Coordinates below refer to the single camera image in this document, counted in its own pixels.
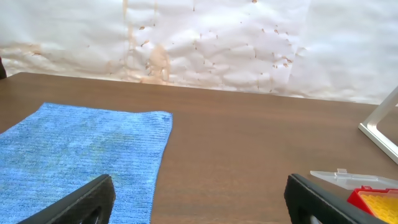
clear plastic lid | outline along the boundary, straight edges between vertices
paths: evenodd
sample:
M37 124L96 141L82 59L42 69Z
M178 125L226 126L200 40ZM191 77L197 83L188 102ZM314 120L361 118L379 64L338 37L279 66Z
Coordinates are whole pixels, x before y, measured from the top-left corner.
M349 174L346 169L337 172L311 171L313 176L340 186L347 190L354 190L362 186L373 189L398 189L398 181L374 175Z

tabletop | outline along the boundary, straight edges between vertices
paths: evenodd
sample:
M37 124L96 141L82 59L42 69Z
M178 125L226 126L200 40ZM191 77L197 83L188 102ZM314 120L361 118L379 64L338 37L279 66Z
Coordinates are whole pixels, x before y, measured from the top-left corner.
M44 102L168 111L174 126L151 223L290 223L287 176L347 198L310 170L398 179L398 165L359 129L375 105L19 73L0 80L0 133ZM398 142L393 111L381 131Z

white metal stand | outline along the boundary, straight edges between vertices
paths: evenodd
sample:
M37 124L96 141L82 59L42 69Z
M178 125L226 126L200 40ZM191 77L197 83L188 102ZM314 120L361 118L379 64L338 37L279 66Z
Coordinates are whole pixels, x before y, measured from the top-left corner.
M369 115L359 129L398 164L398 147L377 130L378 122L398 104L398 87Z

black object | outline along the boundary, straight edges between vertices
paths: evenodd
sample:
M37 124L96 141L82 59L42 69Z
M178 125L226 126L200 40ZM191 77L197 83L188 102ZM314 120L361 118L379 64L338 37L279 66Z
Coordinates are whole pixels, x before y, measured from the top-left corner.
M298 174L289 175L284 195L293 224L311 223L311 216L323 224L385 224Z
M4 66L2 65L0 57L0 80L2 80L3 78L7 78L7 74L6 74L6 69L4 69Z
M103 174L20 224L106 224L116 199L111 176Z

towel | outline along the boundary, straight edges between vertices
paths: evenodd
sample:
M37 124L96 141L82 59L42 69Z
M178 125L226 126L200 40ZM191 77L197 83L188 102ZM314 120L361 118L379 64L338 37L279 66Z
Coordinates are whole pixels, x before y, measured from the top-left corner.
M112 177L110 223L150 223L172 114L43 104L0 134L0 223L17 223L101 174Z

